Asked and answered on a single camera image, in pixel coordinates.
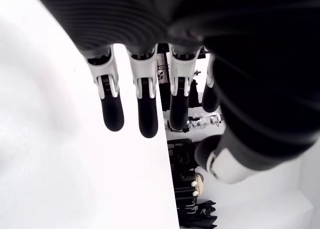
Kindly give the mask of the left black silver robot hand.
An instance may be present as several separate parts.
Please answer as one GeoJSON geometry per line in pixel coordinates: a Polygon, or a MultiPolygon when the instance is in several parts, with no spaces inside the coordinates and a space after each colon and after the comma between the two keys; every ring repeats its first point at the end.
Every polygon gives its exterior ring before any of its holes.
{"type": "Polygon", "coordinates": [[[124,125],[114,44],[125,46],[141,134],[158,131],[157,48],[170,53],[169,124],[188,121],[201,48],[210,53],[202,107],[223,134],[197,163],[233,184],[298,158],[320,137],[320,0],[40,0],[85,58],[105,126],[124,125]]]}

